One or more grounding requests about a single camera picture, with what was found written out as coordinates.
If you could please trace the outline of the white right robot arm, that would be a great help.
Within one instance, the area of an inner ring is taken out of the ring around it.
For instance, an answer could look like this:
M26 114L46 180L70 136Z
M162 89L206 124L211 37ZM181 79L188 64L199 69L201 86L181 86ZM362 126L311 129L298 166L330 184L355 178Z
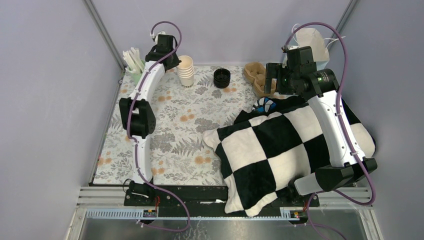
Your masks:
M272 81L276 80L276 92L295 94L307 101L317 117L329 151L329 165L295 180L295 187L287 191L287 201L299 206L308 194L329 192L355 183L376 170L378 165L374 158L366 157L356 141L338 96L339 83L334 72L317 70L310 46L284 46L282 51L286 53L286 64L266 64L264 92L269 93Z

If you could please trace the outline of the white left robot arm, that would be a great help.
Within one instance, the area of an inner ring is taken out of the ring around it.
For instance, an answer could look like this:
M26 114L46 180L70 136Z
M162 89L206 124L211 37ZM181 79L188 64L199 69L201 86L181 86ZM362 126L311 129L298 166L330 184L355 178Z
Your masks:
M119 100L122 127L133 145L133 177L130 188L144 206L155 200L151 172L150 142L156 128L156 117L151 107L154 91L166 71L176 67L180 60L176 54L179 46L173 35L158 34L155 45L145 57L145 68L135 89L127 98Z

